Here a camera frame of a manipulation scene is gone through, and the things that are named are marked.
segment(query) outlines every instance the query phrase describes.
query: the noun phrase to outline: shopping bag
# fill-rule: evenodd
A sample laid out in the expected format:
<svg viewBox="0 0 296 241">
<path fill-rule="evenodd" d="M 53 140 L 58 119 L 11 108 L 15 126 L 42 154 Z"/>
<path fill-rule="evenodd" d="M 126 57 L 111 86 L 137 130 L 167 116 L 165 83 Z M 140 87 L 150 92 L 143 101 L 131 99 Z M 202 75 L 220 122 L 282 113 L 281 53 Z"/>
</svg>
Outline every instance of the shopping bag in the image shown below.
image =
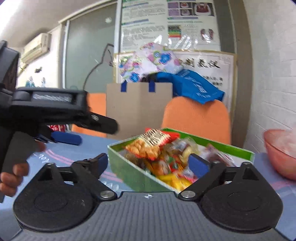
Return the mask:
<svg viewBox="0 0 296 241">
<path fill-rule="evenodd" d="M 107 138 L 123 140 L 143 134 L 146 127 L 161 128 L 172 88 L 171 83 L 107 84 L 106 114 L 119 125 L 118 133 Z"/>
<path fill-rule="evenodd" d="M 173 83 L 173 96 L 188 97 L 201 104 L 215 99 L 222 101 L 225 94 L 198 73 L 187 69 L 178 74 L 157 73 L 154 78 L 157 82 Z"/>
</svg>

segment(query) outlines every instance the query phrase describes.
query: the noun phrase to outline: orange chair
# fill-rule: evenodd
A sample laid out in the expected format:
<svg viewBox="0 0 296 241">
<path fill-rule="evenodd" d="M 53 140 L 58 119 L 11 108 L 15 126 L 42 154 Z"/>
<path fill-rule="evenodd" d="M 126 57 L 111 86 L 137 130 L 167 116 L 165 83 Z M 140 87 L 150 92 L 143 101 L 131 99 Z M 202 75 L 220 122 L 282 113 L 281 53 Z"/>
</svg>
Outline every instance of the orange chair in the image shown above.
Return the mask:
<svg viewBox="0 0 296 241">
<path fill-rule="evenodd" d="M 162 128 L 168 127 L 225 144 L 231 143 L 230 118 L 218 100 L 202 105 L 185 97 L 175 97 L 166 106 Z"/>
<path fill-rule="evenodd" d="M 91 112 L 106 116 L 106 94 L 105 93 L 88 94 L 87 101 L 88 101 Z M 76 125 L 72 125 L 72 131 L 91 135 L 91 136 L 107 137 L 105 133 L 88 130 L 85 128 L 78 127 Z"/>
</svg>

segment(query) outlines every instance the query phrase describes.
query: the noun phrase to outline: ceiling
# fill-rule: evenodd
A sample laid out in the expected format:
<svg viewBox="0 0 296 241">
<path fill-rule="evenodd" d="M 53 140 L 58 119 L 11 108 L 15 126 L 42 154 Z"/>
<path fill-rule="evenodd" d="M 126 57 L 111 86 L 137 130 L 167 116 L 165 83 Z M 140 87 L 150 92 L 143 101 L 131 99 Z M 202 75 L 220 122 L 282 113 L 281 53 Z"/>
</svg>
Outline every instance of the ceiling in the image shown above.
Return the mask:
<svg viewBox="0 0 296 241">
<path fill-rule="evenodd" d="M 0 40 L 24 47 L 58 21 L 99 0 L 0 0 Z"/>
</svg>

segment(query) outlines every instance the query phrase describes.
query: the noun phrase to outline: white brick wall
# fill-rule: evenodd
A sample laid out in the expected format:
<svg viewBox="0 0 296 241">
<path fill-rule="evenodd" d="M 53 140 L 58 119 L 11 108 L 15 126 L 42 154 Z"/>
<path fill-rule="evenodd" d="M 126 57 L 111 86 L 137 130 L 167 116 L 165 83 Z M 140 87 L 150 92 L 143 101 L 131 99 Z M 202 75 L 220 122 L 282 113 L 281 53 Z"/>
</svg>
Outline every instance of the white brick wall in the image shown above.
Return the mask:
<svg viewBox="0 0 296 241">
<path fill-rule="evenodd" d="M 296 5 L 291 0 L 244 0 L 244 5 L 253 54 L 244 148 L 265 152 L 265 130 L 296 128 Z"/>
</svg>

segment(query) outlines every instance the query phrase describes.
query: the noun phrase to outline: human hand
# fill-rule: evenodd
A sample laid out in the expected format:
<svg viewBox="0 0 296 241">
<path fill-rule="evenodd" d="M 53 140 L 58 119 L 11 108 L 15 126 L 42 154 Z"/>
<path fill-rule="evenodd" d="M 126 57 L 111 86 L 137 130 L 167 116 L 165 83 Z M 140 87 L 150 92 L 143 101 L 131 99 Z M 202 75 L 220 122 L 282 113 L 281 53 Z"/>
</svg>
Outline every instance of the human hand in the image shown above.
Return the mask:
<svg viewBox="0 0 296 241">
<path fill-rule="evenodd" d="M 45 150 L 45 144 L 38 142 L 38 151 Z M 29 164 L 21 163 L 13 166 L 13 174 L 2 172 L 0 174 L 0 191 L 6 195 L 13 197 L 17 192 L 17 187 L 22 183 L 23 177 L 29 174 Z"/>
</svg>

